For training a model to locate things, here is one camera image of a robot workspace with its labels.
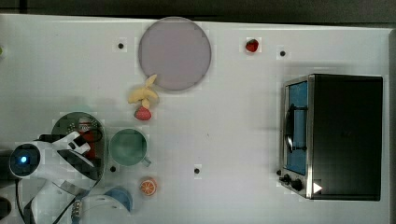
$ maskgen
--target toy banana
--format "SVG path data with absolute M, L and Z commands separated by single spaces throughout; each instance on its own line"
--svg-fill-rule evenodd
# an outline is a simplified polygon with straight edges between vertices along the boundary
M 135 104 L 139 101 L 142 101 L 142 106 L 146 109 L 149 109 L 150 99 L 158 99 L 158 94 L 154 90 L 151 89 L 152 84 L 157 78 L 157 75 L 152 75 L 146 80 L 146 84 L 143 87 L 138 88 L 137 90 L 132 91 L 129 95 L 128 103 Z

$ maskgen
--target oven knob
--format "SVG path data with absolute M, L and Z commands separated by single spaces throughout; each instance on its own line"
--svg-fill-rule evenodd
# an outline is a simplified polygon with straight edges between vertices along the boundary
M 291 187 L 297 191 L 300 191 L 303 189 L 303 183 L 301 182 L 300 179 L 295 179 L 295 180 L 291 181 L 290 184 L 291 184 Z
M 288 185 L 290 183 L 290 176 L 289 175 L 283 175 L 283 177 L 279 178 L 280 181 Z

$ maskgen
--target oven glass window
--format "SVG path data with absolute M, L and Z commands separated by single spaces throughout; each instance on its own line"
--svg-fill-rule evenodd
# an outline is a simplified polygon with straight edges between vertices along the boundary
M 286 168 L 300 175 L 305 175 L 306 167 L 306 112 L 308 108 L 308 84 L 301 82 L 289 86 L 289 111 L 293 116 L 291 122 L 292 142 L 287 150 Z

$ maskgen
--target purple plate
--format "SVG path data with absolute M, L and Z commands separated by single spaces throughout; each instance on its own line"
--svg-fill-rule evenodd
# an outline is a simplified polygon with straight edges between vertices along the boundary
M 138 54 L 145 75 L 157 74 L 156 85 L 181 91 L 205 76 L 211 49 L 206 34 L 193 21 L 167 17 L 143 34 Z

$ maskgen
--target mug handle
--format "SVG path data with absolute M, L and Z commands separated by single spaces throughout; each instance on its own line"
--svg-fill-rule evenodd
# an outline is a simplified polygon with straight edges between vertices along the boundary
M 149 166 L 151 165 L 151 161 L 150 161 L 147 157 L 145 157 L 145 158 L 142 160 L 142 163 L 143 163 L 146 167 L 149 167 Z

